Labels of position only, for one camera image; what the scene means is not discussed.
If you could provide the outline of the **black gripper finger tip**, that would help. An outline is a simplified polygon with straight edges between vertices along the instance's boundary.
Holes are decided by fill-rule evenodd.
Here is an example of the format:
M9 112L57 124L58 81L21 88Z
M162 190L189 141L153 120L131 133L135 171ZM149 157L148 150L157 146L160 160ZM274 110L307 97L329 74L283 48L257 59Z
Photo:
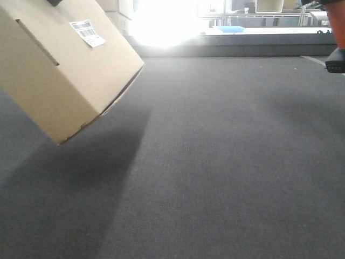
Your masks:
M47 0L52 6L58 6L63 0Z

